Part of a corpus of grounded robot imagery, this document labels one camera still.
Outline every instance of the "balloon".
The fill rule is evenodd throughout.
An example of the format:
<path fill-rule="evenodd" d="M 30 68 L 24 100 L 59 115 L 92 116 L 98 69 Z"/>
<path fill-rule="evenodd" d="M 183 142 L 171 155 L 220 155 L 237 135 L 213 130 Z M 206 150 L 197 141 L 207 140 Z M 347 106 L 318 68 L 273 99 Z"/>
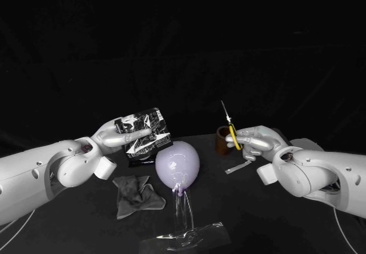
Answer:
<path fill-rule="evenodd" d="M 173 145 L 161 150 L 155 156 L 155 172 L 164 185 L 181 191 L 191 185 L 200 169 L 200 158 L 193 146 L 174 141 Z"/>

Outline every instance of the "black tablecloth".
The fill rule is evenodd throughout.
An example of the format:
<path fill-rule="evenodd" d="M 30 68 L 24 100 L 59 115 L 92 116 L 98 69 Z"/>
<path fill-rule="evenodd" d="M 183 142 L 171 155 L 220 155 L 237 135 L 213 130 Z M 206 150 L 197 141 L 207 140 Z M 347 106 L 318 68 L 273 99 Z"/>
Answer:
<path fill-rule="evenodd" d="M 200 156 L 200 172 L 190 186 L 194 225 L 222 222 L 232 244 L 209 253 L 353 253 L 337 228 L 333 209 L 322 203 L 294 197 L 279 183 L 263 185 L 256 168 L 263 158 L 226 175 L 243 163 L 236 150 L 227 156 L 214 152 L 214 135 L 183 137 Z M 109 156 L 116 169 L 108 180 L 95 176 L 66 189 L 34 212 L 4 253 L 138 253 L 138 241 L 174 232 L 173 195 L 161 183 L 154 165 L 128 168 L 122 152 Z M 112 178 L 150 175 L 165 208 L 138 211 L 116 220 L 116 187 Z M 366 230 L 347 213 L 337 212 L 348 241 L 366 253 Z M 0 235 L 3 245 L 21 227 L 24 216 Z"/>

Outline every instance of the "white cable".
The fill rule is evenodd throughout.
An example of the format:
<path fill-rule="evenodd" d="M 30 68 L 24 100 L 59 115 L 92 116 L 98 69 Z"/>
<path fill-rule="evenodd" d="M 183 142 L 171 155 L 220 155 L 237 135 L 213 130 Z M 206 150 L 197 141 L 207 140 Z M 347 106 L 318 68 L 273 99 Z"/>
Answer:
<path fill-rule="evenodd" d="M 0 230 L 0 234 L 5 231 L 5 229 L 14 224 L 14 222 L 17 221 L 17 219 L 14 221 L 11 221 L 7 226 Z"/>
<path fill-rule="evenodd" d="M 34 211 L 36 211 L 36 209 L 33 210 L 33 212 L 31 212 L 31 214 L 30 214 L 30 216 L 28 216 L 28 218 L 27 218 L 27 220 L 26 220 L 26 222 L 24 222 L 24 224 L 23 224 L 20 230 L 23 229 L 23 227 L 24 227 L 24 225 L 26 225 L 26 223 L 27 223 L 27 221 L 28 221 L 28 219 L 30 219 L 30 217 L 31 217 Z M 8 245 L 10 241 L 16 238 L 16 236 L 17 236 L 20 230 L 17 231 L 17 233 L 14 234 L 14 236 L 11 237 L 11 239 L 7 241 L 7 243 L 4 244 L 4 246 L 0 248 L 0 251 L 5 248 L 5 246 Z"/>
<path fill-rule="evenodd" d="M 345 239 L 345 242 L 347 242 L 347 244 L 348 244 L 348 246 L 350 246 L 353 252 L 356 253 L 356 250 L 354 250 L 354 248 L 351 247 L 351 245 L 350 245 L 350 243 L 348 243 L 348 240 L 347 240 L 347 238 L 345 238 L 345 236 L 344 236 L 343 230 L 341 230 L 341 235 L 343 235 L 343 237 L 344 237 L 344 239 Z"/>

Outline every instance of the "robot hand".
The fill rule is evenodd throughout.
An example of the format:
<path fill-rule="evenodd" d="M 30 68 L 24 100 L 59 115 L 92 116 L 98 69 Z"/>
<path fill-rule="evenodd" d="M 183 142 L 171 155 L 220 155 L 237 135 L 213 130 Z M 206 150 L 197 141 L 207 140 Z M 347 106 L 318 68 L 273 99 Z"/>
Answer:
<path fill-rule="evenodd" d="M 288 147 L 278 133 L 265 126 L 256 126 L 236 131 L 237 143 L 243 144 L 242 157 L 246 160 L 255 161 L 255 156 L 262 156 L 268 161 L 276 152 Z M 226 136 L 227 147 L 233 147 L 230 134 Z"/>
<path fill-rule="evenodd" d="M 106 122 L 90 137 L 103 155 L 119 151 L 124 144 L 151 134 L 151 129 L 144 129 L 128 134 L 118 134 L 115 132 L 113 121 L 119 118 Z"/>

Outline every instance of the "gray cloth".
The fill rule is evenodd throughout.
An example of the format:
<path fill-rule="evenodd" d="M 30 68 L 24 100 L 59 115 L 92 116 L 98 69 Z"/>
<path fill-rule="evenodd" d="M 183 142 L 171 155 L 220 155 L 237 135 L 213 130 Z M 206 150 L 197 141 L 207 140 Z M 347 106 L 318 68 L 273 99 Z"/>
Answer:
<path fill-rule="evenodd" d="M 118 187 L 118 220 L 135 211 L 161 210 L 165 206 L 165 199 L 155 194 L 151 184 L 147 184 L 148 177 L 121 176 L 112 180 Z"/>

